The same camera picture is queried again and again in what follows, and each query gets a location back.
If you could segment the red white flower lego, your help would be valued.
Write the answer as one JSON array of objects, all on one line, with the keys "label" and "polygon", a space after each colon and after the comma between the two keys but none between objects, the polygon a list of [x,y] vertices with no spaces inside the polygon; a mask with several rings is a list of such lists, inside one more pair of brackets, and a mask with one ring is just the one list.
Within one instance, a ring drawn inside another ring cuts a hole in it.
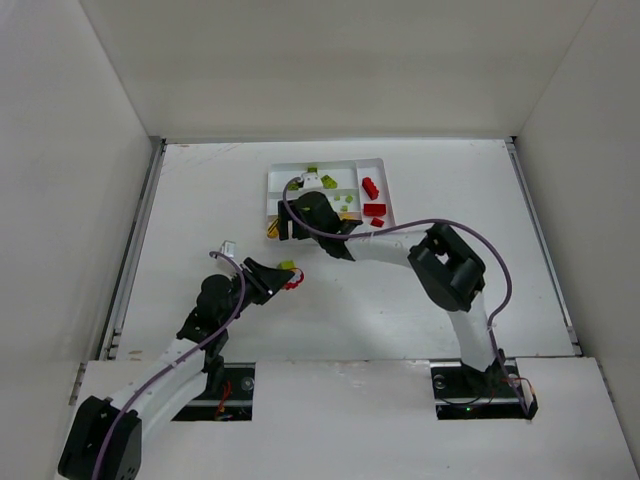
[{"label": "red white flower lego", "polygon": [[304,272],[300,268],[294,268],[291,270],[293,276],[289,279],[289,281],[284,285],[285,290],[293,290],[300,286],[300,284],[304,281],[305,275]]}]

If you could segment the green sloped lego brick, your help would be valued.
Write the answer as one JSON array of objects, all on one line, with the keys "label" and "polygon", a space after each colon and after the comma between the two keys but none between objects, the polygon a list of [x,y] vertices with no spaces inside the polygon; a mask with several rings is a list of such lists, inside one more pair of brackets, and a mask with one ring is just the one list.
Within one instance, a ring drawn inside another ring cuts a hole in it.
[{"label": "green sloped lego brick", "polygon": [[325,189],[336,189],[338,183],[329,175],[324,175],[321,178],[321,183]]}]

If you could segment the red lego brick large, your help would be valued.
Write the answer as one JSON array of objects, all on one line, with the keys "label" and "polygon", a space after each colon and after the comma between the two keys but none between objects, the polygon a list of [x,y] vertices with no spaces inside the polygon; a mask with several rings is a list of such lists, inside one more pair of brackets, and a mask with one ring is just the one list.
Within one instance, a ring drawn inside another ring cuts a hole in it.
[{"label": "red lego brick large", "polygon": [[362,214],[368,217],[384,217],[387,214],[387,206],[384,203],[365,203]]}]

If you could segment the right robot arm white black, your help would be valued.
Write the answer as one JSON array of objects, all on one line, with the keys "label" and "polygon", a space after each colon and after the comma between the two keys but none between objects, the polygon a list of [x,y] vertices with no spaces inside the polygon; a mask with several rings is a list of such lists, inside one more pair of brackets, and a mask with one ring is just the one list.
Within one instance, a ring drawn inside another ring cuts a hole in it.
[{"label": "right robot arm white black", "polygon": [[378,261],[411,269],[429,299],[447,312],[459,343],[461,363],[486,371],[496,354],[483,296],[486,266],[480,257],[442,222],[424,232],[356,234],[354,229],[359,224],[340,218],[319,191],[278,202],[282,241],[311,238],[336,259]]}]

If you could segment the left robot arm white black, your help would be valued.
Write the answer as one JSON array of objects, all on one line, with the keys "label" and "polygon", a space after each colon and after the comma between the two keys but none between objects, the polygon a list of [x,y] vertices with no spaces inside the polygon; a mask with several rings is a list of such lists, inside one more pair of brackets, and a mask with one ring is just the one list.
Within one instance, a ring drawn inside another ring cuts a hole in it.
[{"label": "left robot arm white black", "polygon": [[296,273],[251,258],[232,276],[201,284],[195,306],[174,339],[137,379],[111,395],[79,404],[58,461],[65,479],[133,479],[144,445],[209,383],[224,374],[228,327],[250,305],[263,305],[293,284]]}]

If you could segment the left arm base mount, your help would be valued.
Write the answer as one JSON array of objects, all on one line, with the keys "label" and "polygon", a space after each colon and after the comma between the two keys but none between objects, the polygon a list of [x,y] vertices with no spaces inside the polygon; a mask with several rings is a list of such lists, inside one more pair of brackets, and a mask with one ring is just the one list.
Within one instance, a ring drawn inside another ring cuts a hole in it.
[{"label": "left arm base mount", "polygon": [[254,363],[228,363],[218,355],[207,370],[204,391],[182,408],[172,421],[250,421],[255,375]]}]

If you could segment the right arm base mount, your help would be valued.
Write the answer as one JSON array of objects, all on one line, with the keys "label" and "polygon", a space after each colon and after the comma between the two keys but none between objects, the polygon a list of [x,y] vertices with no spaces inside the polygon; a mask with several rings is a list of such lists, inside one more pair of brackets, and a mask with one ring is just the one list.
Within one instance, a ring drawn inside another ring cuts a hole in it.
[{"label": "right arm base mount", "polygon": [[530,381],[515,360],[505,376],[497,364],[481,373],[459,362],[432,363],[431,382],[438,420],[532,420],[539,405]]}]

